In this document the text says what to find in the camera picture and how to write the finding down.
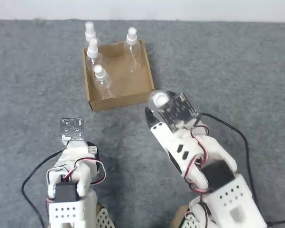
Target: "open cardboard box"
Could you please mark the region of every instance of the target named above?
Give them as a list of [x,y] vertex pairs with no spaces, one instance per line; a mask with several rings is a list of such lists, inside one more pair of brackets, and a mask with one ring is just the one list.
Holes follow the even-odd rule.
[[92,73],[86,67],[86,49],[83,50],[83,68],[86,85],[87,99],[92,111],[102,111],[117,107],[146,102],[148,96],[154,91],[154,83],[150,65],[147,58],[145,44],[141,44],[141,70],[137,73],[127,71],[128,60],[124,56],[124,42],[101,45],[99,52],[103,55],[103,68],[112,77],[112,92],[116,96],[110,99],[101,99],[101,94],[95,89]]

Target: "white wire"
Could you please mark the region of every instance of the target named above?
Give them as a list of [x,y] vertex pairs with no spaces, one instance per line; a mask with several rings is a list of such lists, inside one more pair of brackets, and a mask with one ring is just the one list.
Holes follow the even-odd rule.
[[53,170],[57,170],[58,168],[63,168],[63,169],[65,169],[67,172],[69,172],[68,171],[68,169],[66,168],[66,167],[64,167],[64,166],[56,166],[56,167],[53,167],[53,168],[51,168],[51,169],[49,169],[47,172],[46,172],[46,183],[47,183],[47,185],[49,185],[49,172],[50,171],[53,171]]
[[[100,184],[100,183],[102,183],[102,182],[106,179],[106,170],[105,170],[104,164],[103,164],[100,160],[97,160],[97,159],[95,159],[95,158],[86,158],[86,159],[80,159],[80,160],[78,161],[78,163],[81,162],[81,161],[94,161],[94,162],[96,162],[96,163],[97,163],[97,162],[100,163],[101,166],[102,166],[102,169],[103,169],[103,171],[104,171],[104,177],[103,177],[99,182],[98,182],[98,181],[92,182],[91,185]],[[78,164],[76,164],[76,166],[75,166],[73,169],[71,169],[71,170],[66,174],[66,176],[69,175],[69,174],[71,174],[71,175],[70,175],[70,177],[71,177],[72,174],[73,174],[73,172],[74,172],[74,170],[77,168],[77,166],[78,166]]]

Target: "plastic bottle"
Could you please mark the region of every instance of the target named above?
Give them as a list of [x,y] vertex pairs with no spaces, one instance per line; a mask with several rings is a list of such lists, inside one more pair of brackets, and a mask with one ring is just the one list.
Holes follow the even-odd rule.
[[98,41],[91,39],[87,48],[86,66],[88,71],[92,72],[95,65],[102,64],[102,55],[98,52]]
[[102,95],[102,100],[107,98],[114,98],[115,95],[111,92],[111,77],[101,65],[94,66],[95,88],[99,90]]
[[91,39],[96,39],[98,41],[98,45],[100,44],[99,39],[96,37],[94,23],[88,21],[85,23],[85,40],[86,40],[86,47],[89,46]]
[[130,27],[127,42],[124,44],[124,54],[128,61],[129,72],[135,73],[141,69],[141,45],[137,39],[137,30]]

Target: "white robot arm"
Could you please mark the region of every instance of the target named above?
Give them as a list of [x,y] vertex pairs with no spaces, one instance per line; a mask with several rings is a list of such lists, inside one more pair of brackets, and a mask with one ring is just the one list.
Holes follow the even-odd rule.
[[190,188],[202,194],[189,203],[180,227],[267,228],[235,160],[207,135],[185,95],[155,91],[150,102],[151,132]]
[[[101,226],[114,228],[106,209],[97,215],[97,195],[89,188],[101,183],[106,171],[96,145],[83,140],[83,119],[62,119],[61,140],[66,147],[46,173],[51,228],[98,228],[100,220]],[[104,177],[94,181],[100,165]]]

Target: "spray nozzle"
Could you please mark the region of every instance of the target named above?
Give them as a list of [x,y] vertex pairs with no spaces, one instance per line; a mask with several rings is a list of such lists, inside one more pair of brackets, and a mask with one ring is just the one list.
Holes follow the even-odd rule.
[[127,34],[127,43],[130,45],[134,45],[137,42],[137,29],[134,27],[130,27]]
[[106,75],[108,74],[101,65],[94,66],[94,73],[97,79],[104,79]]
[[90,42],[91,39],[96,39],[94,23],[91,21],[85,23],[85,39],[88,42]]

